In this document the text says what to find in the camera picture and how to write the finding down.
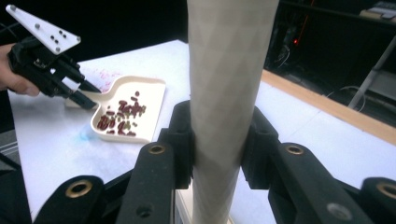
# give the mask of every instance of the textured tube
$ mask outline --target textured tube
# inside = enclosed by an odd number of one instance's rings
[[[188,0],[193,223],[228,220],[278,0]]]

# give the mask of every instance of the cylindrical pole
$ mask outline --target cylindrical pole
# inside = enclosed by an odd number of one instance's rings
[[[193,223],[226,223],[278,0],[188,0]]]

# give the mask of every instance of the human hand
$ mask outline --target human hand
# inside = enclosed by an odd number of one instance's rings
[[[0,46],[0,91],[9,88],[18,94],[37,96],[40,90],[35,84],[11,71],[7,54],[12,46],[13,44]]]

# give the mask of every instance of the white table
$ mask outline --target white table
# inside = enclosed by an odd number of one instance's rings
[[[189,49],[180,41],[80,65],[87,79],[102,90],[108,88],[115,77],[126,75],[156,77],[166,82],[153,141],[161,128],[168,127],[173,106],[190,99]],[[108,182],[134,168],[143,145],[99,139],[90,128],[93,111],[67,108],[60,97],[9,94],[33,218],[52,192],[71,177],[97,175]],[[277,129],[281,142],[308,147],[335,178],[356,188],[369,176],[396,179],[396,146],[264,82],[256,106]],[[275,223],[267,192],[249,189],[242,172],[231,217],[234,223]]]

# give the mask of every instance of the brass insert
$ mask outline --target brass insert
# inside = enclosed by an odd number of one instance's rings
[[[286,147],[286,150],[289,153],[294,154],[294,155],[302,155],[302,154],[304,154],[304,150],[302,148],[300,148],[300,147],[297,147],[297,146],[288,146],[288,147]]]
[[[148,150],[148,152],[151,153],[151,154],[161,154],[161,153],[165,152],[165,147],[163,147],[163,146],[154,146],[154,147],[151,147]]]
[[[78,198],[90,192],[92,183],[88,180],[79,180],[74,182],[67,188],[66,196],[68,198]]]
[[[396,185],[380,182],[376,185],[376,188],[388,197],[396,199]]]

